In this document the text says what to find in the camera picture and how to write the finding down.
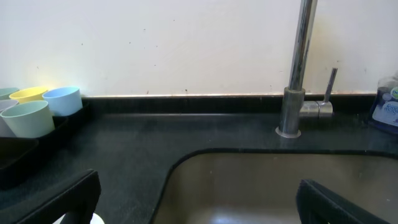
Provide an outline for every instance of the faucet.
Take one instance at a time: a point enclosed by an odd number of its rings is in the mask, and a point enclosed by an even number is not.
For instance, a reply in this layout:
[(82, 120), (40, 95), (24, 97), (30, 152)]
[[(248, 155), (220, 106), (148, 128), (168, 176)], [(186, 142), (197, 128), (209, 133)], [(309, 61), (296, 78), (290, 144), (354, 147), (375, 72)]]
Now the faucet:
[(304, 101), (303, 78), (310, 46), (313, 20), (318, 0), (302, 0), (298, 17), (289, 86), (284, 89), (282, 113), (276, 133), (285, 138), (297, 138), (300, 118), (329, 118), (333, 106), (329, 102), (337, 68), (333, 68), (323, 101)]

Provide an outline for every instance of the stainless steel sink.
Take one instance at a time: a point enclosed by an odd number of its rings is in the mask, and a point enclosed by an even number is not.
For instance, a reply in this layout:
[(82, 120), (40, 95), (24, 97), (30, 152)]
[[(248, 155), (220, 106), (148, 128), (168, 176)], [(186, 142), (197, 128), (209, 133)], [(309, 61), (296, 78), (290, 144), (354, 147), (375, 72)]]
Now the stainless steel sink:
[(376, 156), (210, 153), (171, 174), (153, 223), (300, 223), (295, 194), (313, 179), (398, 223), (398, 161)]

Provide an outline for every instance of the white wall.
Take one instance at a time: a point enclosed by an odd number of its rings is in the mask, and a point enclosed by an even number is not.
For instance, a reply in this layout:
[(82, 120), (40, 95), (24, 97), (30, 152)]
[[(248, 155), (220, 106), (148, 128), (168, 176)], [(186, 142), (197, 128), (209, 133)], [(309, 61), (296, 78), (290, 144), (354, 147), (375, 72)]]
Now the white wall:
[[(300, 0), (2, 0), (0, 87), (88, 96), (276, 94)], [(398, 1), (318, 0), (304, 87), (375, 92), (398, 70)]]

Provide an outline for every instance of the soap bottle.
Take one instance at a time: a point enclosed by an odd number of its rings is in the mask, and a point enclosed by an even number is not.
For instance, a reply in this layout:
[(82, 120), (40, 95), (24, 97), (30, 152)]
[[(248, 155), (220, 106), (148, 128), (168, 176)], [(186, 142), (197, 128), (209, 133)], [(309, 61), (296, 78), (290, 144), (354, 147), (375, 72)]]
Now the soap bottle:
[(398, 72), (379, 80), (376, 99), (369, 114), (369, 124), (398, 134)]

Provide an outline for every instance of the black countertop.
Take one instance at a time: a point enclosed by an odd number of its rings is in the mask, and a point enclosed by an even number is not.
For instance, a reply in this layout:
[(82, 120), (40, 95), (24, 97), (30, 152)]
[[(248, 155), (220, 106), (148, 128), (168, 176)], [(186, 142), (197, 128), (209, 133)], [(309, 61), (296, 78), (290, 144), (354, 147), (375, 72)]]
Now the black countertop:
[(102, 193), (96, 213), (105, 223), (148, 223), (169, 169), (207, 148), (397, 158), (398, 138), (366, 125), (364, 115), (337, 113), (330, 121), (304, 121), (299, 138), (284, 139), (275, 133), (279, 113), (104, 114), (76, 133), (38, 173), (0, 191), (0, 209), (91, 168), (99, 173)]

